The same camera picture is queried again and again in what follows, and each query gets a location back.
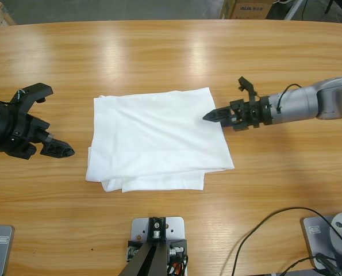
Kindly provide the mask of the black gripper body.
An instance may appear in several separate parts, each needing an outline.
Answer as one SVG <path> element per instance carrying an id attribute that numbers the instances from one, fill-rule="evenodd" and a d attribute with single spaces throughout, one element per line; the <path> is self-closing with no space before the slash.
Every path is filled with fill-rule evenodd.
<path id="1" fill-rule="evenodd" d="M 221 121 L 222 127 L 232 127 L 234 131 L 248 130 L 250 126 L 260 127 L 260 124 L 271 125 L 271 104 L 268 96 L 258 101 L 245 102 L 243 99 L 231 101 L 230 115 L 225 115 Z"/>
<path id="2" fill-rule="evenodd" d="M 28 160 L 36 153 L 35 144 L 41 143 L 44 150 L 48 149 L 49 124 L 28 112 L 22 103 L 0 102 L 0 152 Z"/>

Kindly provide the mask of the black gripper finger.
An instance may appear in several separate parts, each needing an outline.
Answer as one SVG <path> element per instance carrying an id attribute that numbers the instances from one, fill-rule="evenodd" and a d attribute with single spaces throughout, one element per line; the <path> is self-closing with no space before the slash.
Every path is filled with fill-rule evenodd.
<path id="1" fill-rule="evenodd" d="M 235 122 L 236 116 L 230 106 L 214 109 L 203 116 L 205 121 L 211 122 Z"/>
<path id="2" fill-rule="evenodd" d="M 51 141 L 43 143 L 40 154 L 53 158 L 67 158 L 74 155 L 75 151 L 68 143 L 51 139 Z"/>

